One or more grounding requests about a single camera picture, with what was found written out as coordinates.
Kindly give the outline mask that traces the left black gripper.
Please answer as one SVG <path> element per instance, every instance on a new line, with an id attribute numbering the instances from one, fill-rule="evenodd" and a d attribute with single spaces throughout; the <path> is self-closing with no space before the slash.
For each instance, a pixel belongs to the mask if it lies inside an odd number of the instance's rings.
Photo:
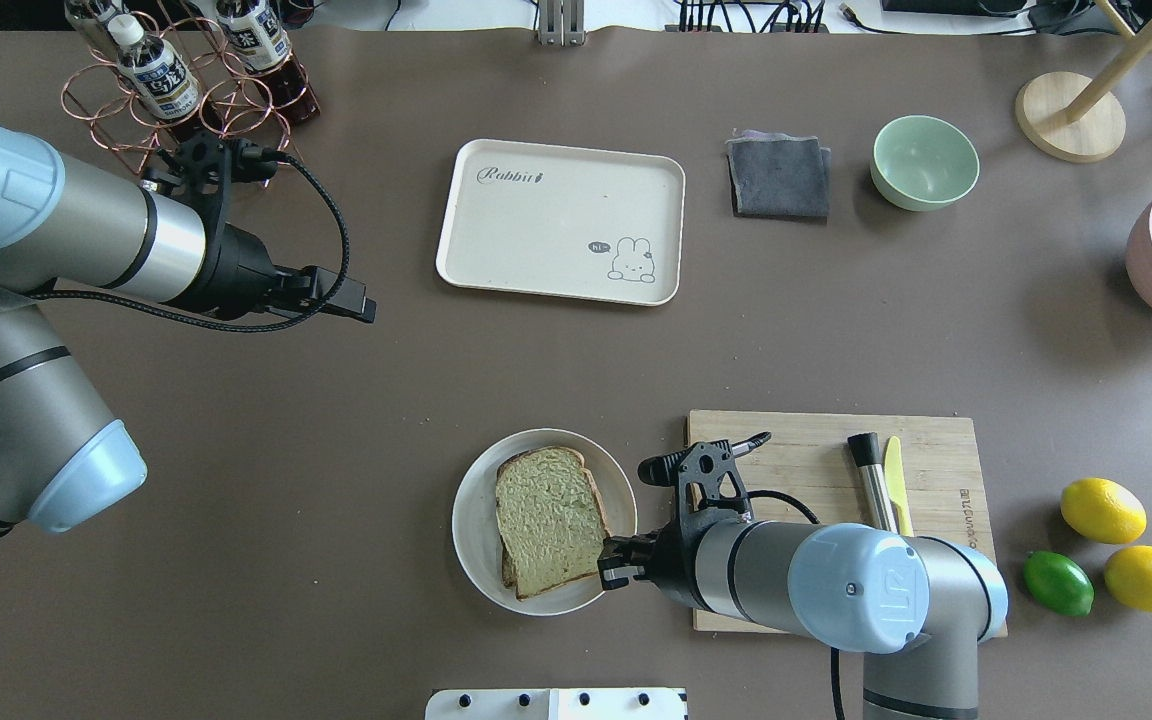
<path id="1" fill-rule="evenodd" d="M 223 225 L 207 241 L 197 276 L 180 293 L 183 310 L 220 320 L 252 313 L 291 319 L 319 300 L 321 313 L 376 323 L 378 305 L 367 296 L 366 285 L 321 266 L 278 266 L 259 237 L 233 225 Z"/>

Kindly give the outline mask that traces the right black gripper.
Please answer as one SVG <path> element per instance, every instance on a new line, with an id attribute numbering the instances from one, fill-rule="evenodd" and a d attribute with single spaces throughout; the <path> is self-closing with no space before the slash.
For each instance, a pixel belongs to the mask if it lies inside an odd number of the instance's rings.
<path id="1" fill-rule="evenodd" d="M 604 560 L 598 561 L 602 591 L 616 591 L 636 579 L 654 584 L 681 605 L 707 606 L 696 571 L 705 532 L 707 529 L 692 526 L 690 521 L 673 520 L 646 535 L 605 539 Z"/>

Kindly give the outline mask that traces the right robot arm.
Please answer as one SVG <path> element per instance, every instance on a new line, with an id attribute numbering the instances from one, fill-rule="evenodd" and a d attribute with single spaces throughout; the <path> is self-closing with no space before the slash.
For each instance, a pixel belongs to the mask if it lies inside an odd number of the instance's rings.
<path id="1" fill-rule="evenodd" d="M 650 582 L 691 609 L 861 653 L 867 719 L 978 717 L 978 647 L 1009 612 L 979 551 L 856 523 L 723 520 L 691 539 L 669 524 L 608 538 L 598 566 L 608 591 Z"/>

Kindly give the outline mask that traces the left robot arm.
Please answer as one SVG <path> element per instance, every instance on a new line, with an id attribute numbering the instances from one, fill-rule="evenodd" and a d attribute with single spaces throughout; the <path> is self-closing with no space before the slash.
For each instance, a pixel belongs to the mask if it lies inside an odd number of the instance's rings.
<path id="1" fill-rule="evenodd" d="M 165 170 L 120 179 L 47 141 L 0 126 L 0 539 L 23 521 L 63 533 L 145 483 L 123 420 L 41 314 L 45 300 L 106 302 L 241 334 L 311 316 L 372 323 L 376 301 L 340 266 L 294 270 L 228 222 L 230 187 L 287 152 L 197 132 L 162 154 Z"/>

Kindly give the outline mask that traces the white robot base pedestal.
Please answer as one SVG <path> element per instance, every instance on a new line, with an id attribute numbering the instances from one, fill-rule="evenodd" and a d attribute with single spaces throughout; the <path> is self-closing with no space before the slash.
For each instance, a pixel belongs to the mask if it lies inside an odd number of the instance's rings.
<path id="1" fill-rule="evenodd" d="M 684 688 L 444 689 L 425 719 L 689 719 Z"/>

